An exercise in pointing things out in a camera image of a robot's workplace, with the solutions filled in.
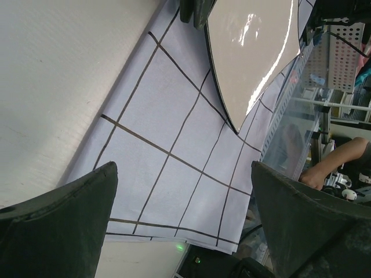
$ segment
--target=black device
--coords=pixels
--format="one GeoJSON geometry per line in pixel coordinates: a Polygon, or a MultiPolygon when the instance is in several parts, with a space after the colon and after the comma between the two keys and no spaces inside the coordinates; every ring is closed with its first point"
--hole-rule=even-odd
{"type": "Polygon", "coordinates": [[[351,26],[354,23],[371,23],[371,2],[367,0],[317,0],[314,5],[313,27],[322,25],[351,26]]]}
{"type": "Polygon", "coordinates": [[[0,277],[93,278],[118,183],[109,162],[0,210],[0,277]]]}
{"type": "Polygon", "coordinates": [[[252,258],[192,246],[179,275],[184,278],[274,278],[273,273],[252,258]]]}
{"type": "Polygon", "coordinates": [[[371,208],[253,162],[252,183],[276,277],[370,278],[371,208]]]}

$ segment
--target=white curved panel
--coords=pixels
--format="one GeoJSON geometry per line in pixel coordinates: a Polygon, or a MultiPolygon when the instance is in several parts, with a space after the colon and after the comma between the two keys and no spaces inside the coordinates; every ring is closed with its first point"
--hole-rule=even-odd
{"type": "Polygon", "coordinates": [[[218,0],[208,20],[209,51],[232,127],[299,53],[298,1],[218,0]]]}

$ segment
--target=grid line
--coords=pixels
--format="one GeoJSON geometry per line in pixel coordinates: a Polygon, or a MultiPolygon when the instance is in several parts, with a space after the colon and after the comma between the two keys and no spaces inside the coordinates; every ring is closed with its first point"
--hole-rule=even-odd
{"type": "Polygon", "coordinates": [[[271,109],[271,108],[268,108],[268,107],[264,104],[264,102],[261,100],[261,98],[259,99],[259,101],[260,101],[260,103],[262,104],[262,106],[264,106],[266,109],[268,109],[268,110],[273,114],[272,109],[271,109]]]}
{"type": "MultiPolygon", "coordinates": [[[[208,174],[206,174],[206,173],[203,173],[199,168],[197,168],[197,167],[195,167],[195,166],[189,164],[188,162],[184,161],[182,158],[179,158],[178,156],[176,156],[176,155],[170,153],[169,151],[167,151],[167,150],[161,148],[160,146],[157,146],[156,144],[154,144],[154,143],[151,142],[150,140],[145,139],[145,138],[142,137],[141,135],[139,135],[139,134],[133,132],[132,130],[128,129],[127,127],[123,126],[122,124],[120,124],[120,123],[116,122],[115,120],[111,119],[111,118],[108,117],[107,115],[102,114],[102,115],[101,115],[101,118],[103,118],[103,119],[109,121],[110,123],[112,123],[112,124],[115,125],[116,127],[118,127],[118,128],[120,128],[120,129],[122,129],[123,131],[125,131],[125,132],[131,134],[132,136],[138,138],[139,140],[142,140],[142,141],[146,142],[148,145],[151,145],[152,147],[158,149],[159,151],[161,151],[161,152],[163,152],[163,153],[165,153],[165,154],[169,154],[170,157],[172,157],[172,158],[178,160],[179,162],[184,163],[184,164],[187,165],[188,167],[190,167],[190,168],[196,170],[197,172],[204,174],[204,175],[207,176],[208,178],[211,178],[213,181],[216,181],[216,182],[218,182],[219,184],[222,184],[222,185],[228,187],[228,185],[225,184],[225,183],[223,183],[222,181],[217,180],[216,178],[212,177],[211,175],[208,175],[208,174]]],[[[240,192],[240,193],[242,193],[242,194],[245,194],[245,195],[249,195],[249,196],[250,196],[250,194],[248,194],[248,193],[246,193],[246,192],[244,192],[244,191],[242,191],[242,190],[239,190],[239,189],[237,189],[237,188],[233,188],[233,190],[236,190],[236,191],[238,191],[238,192],[240,192]]]]}
{"type": "Polygon", "coordinates": [[[176,63],[175,59],[169,54],[169,52],[161,45],[160,42],[156,39],[154,34],[152,32],[148,32],[148,34],[152,37],[152,39],[155,41],[157,46],[168,56],[168,58],[171,60],[171,62],[174,63],[174,65],[178,68],[178,70],[187,78],[187,80],[192,84],[193,87],[196,88],[196,90],[201,94],[201,96],[206,100],[206,102],[219,114],[219,116],[225,120],[223,114],[209,101],[209,99],[203,94],[201,89],[197,87],[197,85],[191,80],[191,78],[188,77],[188,75],[180,68],[178,63],[176,63]]]}
{"type": "MultiPolygon", "coordinates": [[[[173,18],[172,18],[172,20],[170,21],[168,27],[166,28],[165,32],[163,33],[163,35],[162,35],[162,37],[161,37],[161,39],[160,39],[160,42],[162,42],[162,40],[164,39],[165,35],[168,33],[170,27],[172,26],[173,22],[175,21],[177,15],[178,15],[178,13],[179,13],[179,8],[177,9],[175,15],[173,16],[173,18]]],[[[126,110],[126,108],[128,107],[128,105],[129,105],[131,99],[133,98],[133,96],[134,96],[134,94],[135,94],[137,88],[139,87],[139,84],[140,84],[140,82],[141,82],[141,80],[142,80],[142,78],[143,78],[143,76],[144,76],[144,74],[145,74],[147,68],[148,68],[149,65],[151,64],[152,59],[153,59],[153,57],[155,56],[157,50],[158,50],[158,45],[156,45],[156,47],[155,47],[155,49],[154,49],[154,51],[153,51],[151,57],[149,58],[148,62],[146,63],[146,66],[144,67],[142,73],[140,74],[139,79],[138,79],[137,83],[135,84],[135,87],[134,87],[132,93],[130,94],[128,100],[126,101],[124,107],[122,108],[121,113],[119,114],[119,116],[118,116],[118,118],[117,118],[117,122],[119,122],[119,121],[121,120],[121,117],[123,116],[123,113],[125,112],[125,110],[126,110]]],[[[106,150],[108,144],[110,143],[111,138],[112,138],[113,133],[115,132],[115,130],[116,130],[116,125],[112,128],[111,133],[110,133],[110,135],[108,136],[106,143],[103,145],[101,151],[99,152],[98,157],[97,157],[97,160],[96,160],[95,163],[94,163],[93,170],[97,167],[97,165],[98,165],[98,163],[99,163],[99,160],[100,160],[100,158],[102,157],[103,152],[106,150]]]]}
{"type": "MultiPolygon", "coordinates": [[[[154,189],[155,189],[155,187],[156,187],[156,185],[157,185],[157,182],[158,182],[158,180],[160,179],[160,176],[161,176],[161,174],[162,174],[162,171],[164,170],[164,168],[165,168],[165,166],[166,166],[166,163],[167,163],[168,160],[169,160],[170,153],[173,151],[173,148],[174,148],[174,146],[175,146],[175,144],[176,144],[176,141],[178,140],[178,138],[179,138],[179,136],[180,136],[180,133],[182,132],[183,127],[184,127],[184,125],[186,124],[186,121],[187,121],[188,118],[190,117],[190,115],[191,115],[193,109],[195,108],[198,99],[199,99],[199,94],[197,95],[197,98],[196,98],[196,100],[195,100],[195,103],[193,103],[193,106],[191,107],[189,113],[187,114],[187,116],[185,117],[185,119],[184,119],[184,121],[183,121],[183,124],[182,124],[181,127],[180,127],[180,130],[179,130],[179,132],[178,132],[178,135],[176,136],[176,138],[175,138],[175,140],[174,140],[174,143],[173,143],[172,147],[170,148],[170,151],[169,151],[169,153],[168,153],[168,156],[166,157],[165,162],[163,163],[162,168],[161,168],[160,172],[158,173],[158,176],[157,176],[157,179],[156,179],[156,181],[155,181],[155,184],[152,186],[151,191],[150,191],[150,194],[148,195],[147,200],[146,200],[146,202],[144,203],[143,208],[141,209],[141,212],[140,212],[139,217],[138,217],[138,221],[140,220],[141,216],[143,215],[144,209],[146,208],[146,206],[147,206],[147,204],[148,204],[148,202],[149,202],[149,200],[150,200],[150,198],[151,198],[151,196],[152,196],[152,193],[153,193],[153,191],[154,191],[154,189]]],[[[136,229],[137,229],[137,226],[138,226],[138,225],[135,225],[135,228],[134,228],[134,231],[133,231],[133,235],[135,234],[135,231],[136,231],[136,229]]]]}
{"type": "MultiPolygon", "coordinates": [[[[220,135],[221,135],[221,132],[222,132],[224,126],[225,126],[225,122],[224,122],[223,125],[221,126],[221,129],[220,129],[220,132],[219,132],[218,138],[217,138],[217,140],[216,140],[216,142],[215,142],[213,148],[212,148],[211,151],[210,151],[209,157],[208,157],[208,159],[207,159],[207,161],[206,161],[206,163],[205,163],[205,165],[204,165],[204,167],[203,167],[203,169],[202,169],[202,173],[205,171],[206,165],[208,164],[209,159],[210,159],[210,157],[211,157],[211,154],[213,153],[214,148],[215,148],[216,144],[217,144],[218,141],[219,141],[219,138],[220,138],[220,135]]],[[[201,175],[200,175],[199,178],[198,178],[198,181],[197,181],[197,183],[196,183],[195,188],[193,189],[193,192],[192,192],[191,197],[190,197],[190,199],[189,199],[189,201],[188,201],[187,207],[185,207],[184,213],[183,213],[183,215],[182,215],[181,218],[180,218],[180,221],[179,221],[178,227],[180,227],[180,224],[181,224],[181,222],[182,222],[182,220],[183,220],[183,218],[184,218],[184,216],[185,216],[185,214],[186,214],[186,212],[187,212],[187,210],[188,210],[188,207],[190,206],[190,203],[191,203],[191,201],[192,201],[193,195],[194,195],[194,193],[196,192],[196,188],[197,188],[197,186],[198,186],[198,184],[199,184],[199,181],[200,181],[201,178],[202,178],[202,173],[201,173],[201,175]]]]}
{"type": "MultiPolygon", "coordinates": [[[[249,132],[250,132],[250,129],[251,129],[252,125],[253,125],[253,122],[254,122],[255,116],[256,116],[256,114],[257,114],[257,111],[259,110],[260,104],[261,104],[261,103],[259,103],[258,106],[257,106],[257,108],[256,108],[256,111],[255,111],[254,117],[253,117],[253,119],[252,119],[252,121],[251,121],[251,124],[250,124],[250,126],[249,126],[249,130],[248,130],[248,132],[247,132],[247,134],[246,134],[245,140],[247,139],[247,137],[248,137],[248,135],[249,135],[249,132]]],[[[230,181],[230,184],[229,184],[229,186],[228,186],[227,194],[226,194],[226,196],[225,196],[224,206],[223,206],[223,210],[221,211],[221,217],[220,217],[220,222],[219,222],[219,229],[218,229],[218,236],[217,236],[217,239],[216,239],[216,246],[218,246],[218,243],[219,243],[220,228],[221,228],[221,223],[222,223],[222,221],[223,221],[224,210],[225,210],[225,206],[226,206],[226,204],[227,204],[227,200],[228,200],[229,192],[230,192],[230,189],[231,189],[232,181],[233,181],[233,178],[234,178],[234,174],[235,174],[235,172],[236,172],[237,164],[238,164],[238,162],[239,162],[239,158],[241,157],[241,153],[242,153],[242,150],[243,150],[243,146],[244,146],[244,144],[242,144],[241,150],[239,151],[238,159],[237,159],[236,165],[234,166],[233,173],[232,173],[232,177],[231,177],[231,181],[230,181]]]]}
{"type": "MultiPolygon", "coordinates": [[[[129,224],[138,224],[138,225],[142,225],[142,226],[150,226],[150,227],[158,227],[158,228],[179,229],[179,230],[183,230],[183,231],[189,231],[189,232],[198,233],[199,235],[203,235],[203,236],[209,236],[209,237],[211,237],[213,239],[217,239],[217,236],[210,235],[208,233],[200,232],[200,231],[189,229],[189,228],[176,227],[176,226],[171,226],[171,225],[152,224],[152,223],[147,223],[147,222],[133,221],[133,220],[124,220],[124,219],[119,219],[119,218],[110,218],[110,221],[112,221],[112,222],[120,222],[120,223],[129,223],[129,224]]],[[[232,240],[223,239],[223,238],[220,238],[220,240],[222,240],[224,242],[228,242],[228,243],[232,243],[232,244],[238,245],[237,242],[234,242],[232,240]]]]}

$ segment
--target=black cable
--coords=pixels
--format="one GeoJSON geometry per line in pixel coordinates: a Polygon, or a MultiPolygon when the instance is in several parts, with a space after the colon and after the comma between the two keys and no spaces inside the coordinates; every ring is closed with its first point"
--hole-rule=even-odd
{"type": "Polygon", "coordinates": [[[248,231],[247,233],[245,233],[242,237],[241,237],[241,239],[239,240],[239,243],[238,243],[238,245],[240,245],[241,244],[241,242],[243,242],[249,235],[251,235],[253,232],[255,232],[255,231],[257,231],[258,229],[260,229],[260,228],[262,228],[263,227],[263,225],[262,224],[260,224],[260,225],[258,225],[258,226],[256,226],[256,227],[254,227],[254,228],[252,228],[250,231],[248,231]]]}
{"type": "Polygon", "coordinates": [[[339,36],[335,33],[332,33],[330,31],[326,31],[325,33],[331,35],[331,36],[334,36],[335,38],[341,40],[342,42],[346,43],[348,46],[350,46],[351,48],[353,48],[355,51],[357,51],[360,55],[364,56],[365,58],[370,58],[371,57],[371,54],[370,55],[366,55],[365,53],[363,53],[362,51],[360,51],[357,47],[355,47],[354,45],[352,45],[349,41],[347,41],[346,39],[344,39],[342,36],[339,36]]]}

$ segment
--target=perforated metal panel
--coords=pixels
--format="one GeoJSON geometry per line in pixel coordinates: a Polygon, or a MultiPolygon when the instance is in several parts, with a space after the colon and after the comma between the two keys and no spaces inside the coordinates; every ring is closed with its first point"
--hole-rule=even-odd
{"type": "MultiPolygon", "coordinates": [[[[356,23],[349,27],[332,25],[330,30],[342,36],[359,49],[362,43],[363,28],[363,23],[356,23]]],[[[329,51],[329,88],[352,93],[358,60],[359,53],[346,43],[331,36],[329,51]]]]}
{"type": "Polygon", "coordinates": [[[319,44],[314,46],[311,55],[305,65],[302,80],[304,87],[311,88],[326,88],[328,79],[328,65],[329,65],[329,34],[323,34],[319,44]],[[316,82],[316,78],[323,79],[324,84],[316,82]]]}

